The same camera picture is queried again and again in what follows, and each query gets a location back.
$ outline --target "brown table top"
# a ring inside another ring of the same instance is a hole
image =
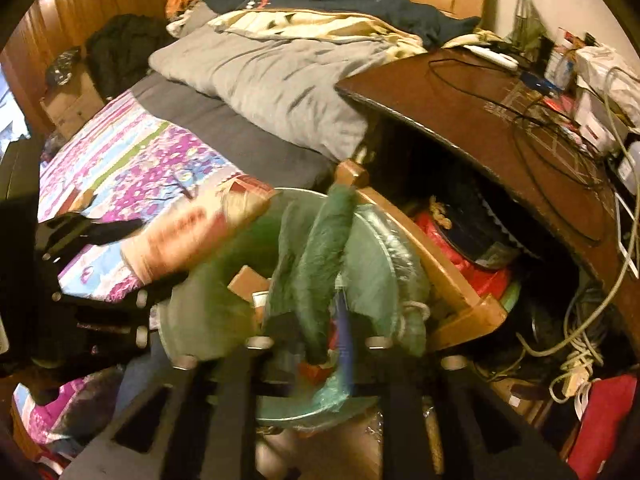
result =
[[[598,192],[581,186],[545,164],[532,150],[536,149],[545,160],[585,182],[594,177],[606,182],[602,168],[596,168],[590,162],[585,164],[583,158],[578,159],[555,135],[543,128],[529,125],[514,129],[511,121],[513,114],[452,88],[435,76],[433,70],[459,88],[524,111],[533,100],[533,94],[517,77],[455,61],[428,65],[432,59],[443,58],[495,67],[463,49],[439,50],[367,70],[340,81],[337,89],[418,128],[501,184],[512,198],[568,247],[577,260],[604,285],[605,290],[610,290],[622,264],[622,257],[617,250],[612,190],[608,185]],[[556,210],[583,234],[599,242],[589,241],[578,234],[554,212],[527,173],[516,142],[532,174]],[[625,319],[638,355],[639,303],[640,281],[628,273],[614,298],[614,304]]]

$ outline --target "white device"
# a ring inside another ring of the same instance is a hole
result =
[[[505,67],[507,70],[516,72],[516,70],[518,69],[518,62],[511,56],[507,56],[506,54],[499,54],[498,52],[494,52],[493,50],[489,50],[488,48],[485,48],[483,46],[464,45],[464,47],[476,54],[476,56],[491,61],[496,65]]]

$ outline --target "mattress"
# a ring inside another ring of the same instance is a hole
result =
[[[251,124],[218,98],[153,72],[131,89],[155,117],[193,132],[233,165],[273,187],[324,191],[335,163]]]

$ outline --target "red cloth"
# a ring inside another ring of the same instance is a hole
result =
[[[419,213],[415,218],[415,223],[442,250],[449,261],[456,266],[469,282],[469,285],[478,293],[478,296],[484,298],[487,294],[491,294],[498,300],[502,297],[511,282],[511,271],[508,267],[500,270],[484,270],[475,266],[473,262],[459,254],[443,238],[427,211]]]
[[[567,463],[580,480],[595,480],[616,447],[620,424],[631,410],[638,379],[631,375],[591,385],[589,404]]]

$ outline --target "green bucket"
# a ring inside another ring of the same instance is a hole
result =
[[[245,265],[270,277],[278,262],[280,223],[287,204],[296,200],[315,214],[324,199],[325,195],[313,191],[281,189],[264,215],[174,288],[171,301],[161,305],[158,313],[162,344],[169,358],[188,354],[200,360],[216,359],[255,335],[252,305],[227,285]],[[380,236],[361,214],[354,218],[343,274],[350,310],[369,316],[378,335],[397,335],[401,316],[394,264]],[[339,392],[332,391],[331,380],[323,386],[301,382],[290,397],[259,398],[258,423],[316,430],[348,420],[376,402],[372,397],[319,402],[336,395]]]

